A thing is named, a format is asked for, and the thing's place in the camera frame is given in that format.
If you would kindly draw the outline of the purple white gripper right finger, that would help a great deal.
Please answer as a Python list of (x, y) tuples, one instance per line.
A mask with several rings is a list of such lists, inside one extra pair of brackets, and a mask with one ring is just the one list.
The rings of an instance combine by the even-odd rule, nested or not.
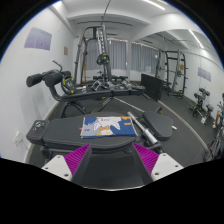
[(149, 184), (183, 169), (183, 166), (167, 153), (158, 154), (136, 143), (132, 144), (132, 154), (144, 184)]

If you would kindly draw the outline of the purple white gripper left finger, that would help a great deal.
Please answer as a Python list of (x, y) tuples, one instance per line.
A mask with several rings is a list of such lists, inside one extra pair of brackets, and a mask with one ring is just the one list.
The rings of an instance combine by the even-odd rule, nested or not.
[(65, 156), (56, 155), (42, 169), (73, 183), (80, 183), (91, 155), (91, 145), (87, 144)]

